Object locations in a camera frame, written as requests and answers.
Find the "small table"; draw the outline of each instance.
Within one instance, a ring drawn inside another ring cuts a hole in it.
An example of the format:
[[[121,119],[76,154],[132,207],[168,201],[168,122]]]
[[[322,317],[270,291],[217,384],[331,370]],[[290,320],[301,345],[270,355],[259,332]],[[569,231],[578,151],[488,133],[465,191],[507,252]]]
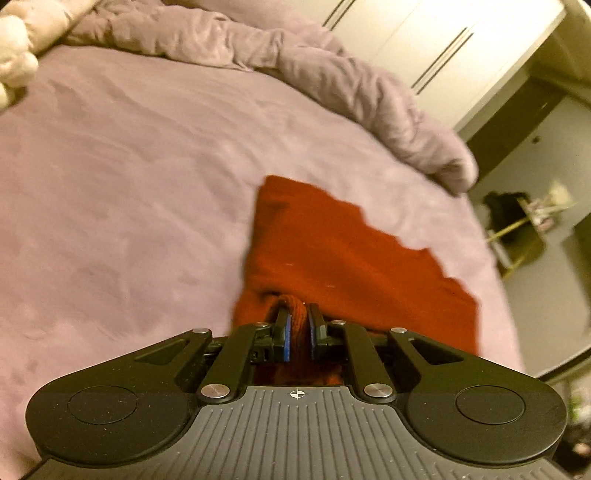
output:
[[[527,202],[518,199],[524,217],[499,232],[489,231],[486,242],[497,257],[497,268],[506,279],[519,266],[528,264],[540,257],[546,248],[544,234],[536,227]],[[511,243],[503,243],[502,237],[516,231],[517,237]]]

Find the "stuffed animal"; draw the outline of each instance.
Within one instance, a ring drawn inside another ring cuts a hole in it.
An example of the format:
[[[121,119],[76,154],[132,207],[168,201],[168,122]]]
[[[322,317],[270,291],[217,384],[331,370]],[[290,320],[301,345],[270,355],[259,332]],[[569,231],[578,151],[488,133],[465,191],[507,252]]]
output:
[[[98,0],[12,0],[0,11],[0,111],[31,81],[47,50]]]
[[[15,89],[31,81],[39,68],[30,51],[25,22],[14,15],[0,16],[0,111],[15,99]]]

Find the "circular pad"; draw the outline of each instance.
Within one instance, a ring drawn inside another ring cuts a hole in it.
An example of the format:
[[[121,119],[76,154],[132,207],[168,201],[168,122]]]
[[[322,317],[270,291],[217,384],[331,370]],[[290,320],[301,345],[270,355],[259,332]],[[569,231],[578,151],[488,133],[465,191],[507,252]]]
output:
[[[114,385],[89,387],[68,402],[75,418],[92,425],[107,425],[129,417],[138,406],[138,397],[126,388]]]
[[[510,423],[525,411],[525,403],[517,393],[491,385],[479,385],[460,392],[456,406],[466,418],[485,425]]]

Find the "bed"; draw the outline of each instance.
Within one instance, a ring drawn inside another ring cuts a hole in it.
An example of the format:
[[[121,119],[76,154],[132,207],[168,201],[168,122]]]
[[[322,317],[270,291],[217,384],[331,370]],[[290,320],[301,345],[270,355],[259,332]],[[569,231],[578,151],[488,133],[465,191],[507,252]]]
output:
[[[286,8],[277,15],[299,18]],[[275,76],[59,44],[0,113],[2,480],[38,461],[24,412],[48,381],[196,326],[228,333],[269,174],[319,186],[405,246],[431,249],[479,303],[480,354],[522,369],[466,196]]]

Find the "red towel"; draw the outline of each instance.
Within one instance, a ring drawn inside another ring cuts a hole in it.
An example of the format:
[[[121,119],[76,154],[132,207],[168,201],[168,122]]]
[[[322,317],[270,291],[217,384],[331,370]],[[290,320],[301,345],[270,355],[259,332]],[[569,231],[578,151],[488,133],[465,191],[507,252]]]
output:
[[[405,327],[477,353],[474,299],[446,278],[429,250],[411,250],[369,227],[361,210],[311,185],[269,176],[259,189],[236,325],[292,311],[293,365],[277,383],[325,383],[334,371],[307,362],[303,303],[323,315],[385,332]]]

